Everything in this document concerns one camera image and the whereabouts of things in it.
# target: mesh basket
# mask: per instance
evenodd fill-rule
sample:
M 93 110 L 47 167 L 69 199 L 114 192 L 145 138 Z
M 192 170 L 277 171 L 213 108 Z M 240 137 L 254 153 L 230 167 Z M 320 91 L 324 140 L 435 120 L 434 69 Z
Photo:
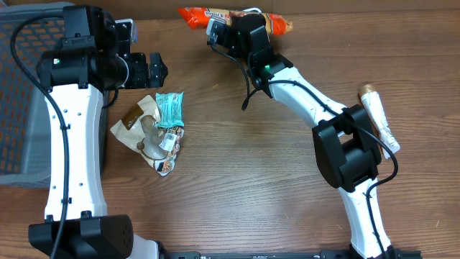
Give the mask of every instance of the mesh basket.
M 61 12 L 68 5 L 72 4 L 12 6 L 0 13 L 0 184 L 31 188 L 50 185 L 51 131 L 45 98 L 14 62 L 9 42 L 20 22 L 44 12 Z M 19 33 L 17 54 L 33 75 L 41 54 L 53 49 L 63 37 L 63 25 L 62 19 L 42 19 Z M 104 115 L 102 126 L 106 124 Z

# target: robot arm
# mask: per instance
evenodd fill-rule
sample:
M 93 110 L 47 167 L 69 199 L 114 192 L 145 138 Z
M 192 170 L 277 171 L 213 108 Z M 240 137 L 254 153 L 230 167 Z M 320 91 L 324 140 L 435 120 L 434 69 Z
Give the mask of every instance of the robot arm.
M 307 86 L 322 102 L 327 104 L 337 113 L 342 113 L 346 108 L 343 104 L 337 103 L 318 91 L 309 84 L 299 73 L 297 68 L 285 68 L 276 73 L 269 81 L 290 80 L 297 81 Z M 300 87 L 289 83 L 274 83 L 270 86 L 270 93 L 273 99 L 283 103 L 293 110 L 310 128 L 314 128 L 321 120 L 330 120 L 335 116 L 325 111 L 313 97 Z
M 57 258 L 152 258 L 158 244 L 135 235 L 127 215 L 107 215 L 101 188 L 99 121 L 106 91 L 161 87 L 167 68 L 160 54 L 130 53 L 137 41 L 130 19 L 106 21 L 94 6 L 64 7 L 65 36 L 61 46 L 43 53 L 37 66 L 41 87 L 59 106 L 66 128 L 61 129 L 47 101 L 51 126 L 52 172 L 45 223 L 29 226 L 32 246 L 50 255 L 64 226 Z M 68 133 L 68 210 L 63 211 L 64 152 L 61 130 Z
M 326 181 L 339 189 L 344 200 L 351 226 L 351 246 L 361 258 L 381 257 L 391 248 L 390 240 L 383 229 L 374 188 L 370 202 L 382 250 L 374 234 L 365 195 L 367 189 L 377 182 L 380 152 L 373 140 L 347 127 L 345 123 L 345 120 L 352 120 L 372 132 L 369 117 L 363 108 L 356 105 L 348 109 L 331 100 L 309 84 L 289 60 L 274 54 L 265 30 L 265 19 L 258 14 L 234 18 L 231 27 L 217 18 L 211 18 L 206 33 L 209 45 L 223 45 L 230 49 L 230 55 L 245 60 L 248 57 L 248 74 L 254 87 L 291 108 L 313 129 L 318 168 Z M 302 84 L 333 113 L 326 111 L 304 88 L 288 81 Z M 339 137 L 351 133 L 353 139 L 341 144 Z
M 307 86 L 322 102 L 331 107 L 335 112 L 342 113 L 342 109 L 346 108 L 343 104 L 339 104 L 310 85 L 298 72 L 297 68 L 285 68 L 276 73 L 270 81 L 291 80 L 297 81 L 304 86 Z M 305 90 L 298 86 L 289 83 L 276 83 L 270 85 L 270 93 L 273 98 L 292 109 L 303 121 L 310 127 L 314 128 L 322 120 L 329 121 L 335 115 L 325 111 L 317 101 L 311 97 Z M 367 189 L 376 183 L 377 179 L 368 179 L 355 187 L 355 191 L 348 192 L 343 188 L 339 188 L 339 192 L 344 201 L 346 214 L 351 227 L 351 245 L 357 253 L 363 258 L 377 258 L 382 254 L 376 236 L 372 229 L 372 224 L 369 217 L 365 193 Z M 379 204 L 377 202 L 377 190 L 374 188 L 371 191 L 371 206 L 379 238 L 382 241 L 384 249 L 391 245 L 390 240 L 385 234 L 382 218 L 380 216 Z

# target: teal wrapper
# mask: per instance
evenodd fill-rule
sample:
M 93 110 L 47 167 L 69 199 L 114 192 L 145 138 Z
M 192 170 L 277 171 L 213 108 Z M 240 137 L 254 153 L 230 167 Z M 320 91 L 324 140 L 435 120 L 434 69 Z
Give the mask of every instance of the teal wrapper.
M 157 105 L 160 110 L 161 122 L 156 127 L 184 127 L 182 121 L 182 98 L 184 93 L 157 94 Z

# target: wood grain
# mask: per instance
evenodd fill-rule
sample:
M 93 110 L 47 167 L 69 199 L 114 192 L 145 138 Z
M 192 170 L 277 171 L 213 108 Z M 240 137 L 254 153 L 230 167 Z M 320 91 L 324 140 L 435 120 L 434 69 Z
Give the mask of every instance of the wood grain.
M 4 1 L 8 5 L 17 5 L 53 3 L 60 0 Z M 242 10 L 255 6 L 263 12 L 284 15 L 460 9 L 460 1 L 457 0 L 68 0 L 67 2 L 99 6 L 109 11 L 115 19 L 178 19 L 180 18 L 178 8 L 183 7 Z
M 460 11 L 289 16 L 272 41 L 325 95 L 351 106 L 373 83 L 401 144 L 400 173 L 379 187 L 392 244 L 424 258 L 460 252 Z M 134 51 L 158 51 L 170 70 L 160 90 L 122 91 L 109 125 L 147 94 L 185 92 L 177 168 L 160 177 L 109 135 L 104 195 L 109 214 L 168 250 L 313 252 L 346 248 L 339 193 L 316 167 L 311 130 L 256 94 L 245 112 L 244 79 L 182 20 L 139 21 Z M 382 161 L 380 178 L 392 164 Z M 27 242 L 47 190 L 0 187 L 0 258 L 45 258 Z

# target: orange snack package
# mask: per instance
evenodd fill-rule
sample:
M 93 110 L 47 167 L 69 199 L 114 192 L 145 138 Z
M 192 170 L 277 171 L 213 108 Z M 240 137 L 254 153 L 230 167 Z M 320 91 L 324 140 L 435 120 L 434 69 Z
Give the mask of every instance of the orange snack package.
M 232 17 L 242 17 L 246 14 L 254 14 L 254 12 L 230 11 L 225 9 L 203 8 L 203 7 L 187 7 L 179 8 L 179 14 L 187 22 L 192 29 L 207 28 L 211 17 L 224 19 L 227 25 L 231 25 Z M 273 35 L 283 35 L 286 32 L 293 30 L 293 23 L 286 21 L 281 15 L 261 13 L 266 20 L 265 29 L 267 33 Z

